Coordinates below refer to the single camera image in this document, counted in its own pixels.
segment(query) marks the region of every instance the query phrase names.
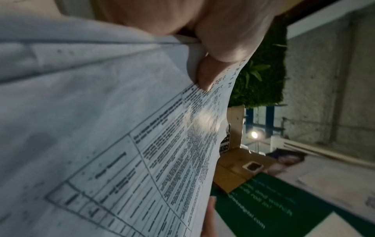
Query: green banner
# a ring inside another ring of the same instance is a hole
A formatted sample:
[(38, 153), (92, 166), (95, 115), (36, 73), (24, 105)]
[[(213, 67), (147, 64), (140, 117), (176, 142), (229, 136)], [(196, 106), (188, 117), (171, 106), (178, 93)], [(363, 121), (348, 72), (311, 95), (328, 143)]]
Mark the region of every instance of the green banner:
[(216, 211), (237, 237), (303, 237), (336, 212), (364, 237), (375, 225), (280, 179), (260, 173), (226, 195), (213, 187)]

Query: printed form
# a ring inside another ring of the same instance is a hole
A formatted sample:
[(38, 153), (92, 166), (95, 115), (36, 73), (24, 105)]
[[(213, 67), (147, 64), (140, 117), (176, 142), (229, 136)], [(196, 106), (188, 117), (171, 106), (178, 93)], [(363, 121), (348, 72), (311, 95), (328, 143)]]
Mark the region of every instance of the printed form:
[(246, 61), (204, 92), (196, 39), (7, 15), (0, 39), (0, 236), (200, 236)]

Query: green surface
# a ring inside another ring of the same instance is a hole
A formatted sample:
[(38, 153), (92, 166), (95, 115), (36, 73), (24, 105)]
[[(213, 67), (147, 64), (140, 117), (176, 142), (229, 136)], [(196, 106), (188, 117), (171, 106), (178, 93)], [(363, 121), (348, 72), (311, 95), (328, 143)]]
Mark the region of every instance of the green surface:
[(229, 196), (213, 187), (216, 210), (237, 237), (303, 237), (336, 212), (364, 237), (375, 226), (277, 178), (261, 173)]
[[(245, 105), (246, 108), (278, 104), (282, 101), (282, 90), (286, 77), (284, 65), (287, 21), (284, 16), (276, 17), (261, 45), (245, 65), (236, 80), (228, 107)], [(269, 65), (259, 71), (262, 81), (254, 75), (253, 67)]]

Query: light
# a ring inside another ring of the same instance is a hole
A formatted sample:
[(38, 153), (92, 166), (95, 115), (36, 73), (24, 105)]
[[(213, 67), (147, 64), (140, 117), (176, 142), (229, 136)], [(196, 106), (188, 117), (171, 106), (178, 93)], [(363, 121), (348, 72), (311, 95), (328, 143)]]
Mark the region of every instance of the light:
[(251, 136), (254, 138), (254, 139), (257, 139), (258, 138), (258, 133), (256, 131), (252, 131), (251, 132)]

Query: green plant wall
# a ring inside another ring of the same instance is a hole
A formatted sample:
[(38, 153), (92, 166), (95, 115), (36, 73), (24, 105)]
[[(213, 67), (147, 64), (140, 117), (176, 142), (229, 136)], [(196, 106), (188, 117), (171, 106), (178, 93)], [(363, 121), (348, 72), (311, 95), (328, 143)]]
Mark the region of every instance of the green plant wall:
[(287, 26), (285, 16), (274, 19), (261, 45), (239, 73), (229, 107), (244, 105), (249, 109), (282, 101), (286, 77)]

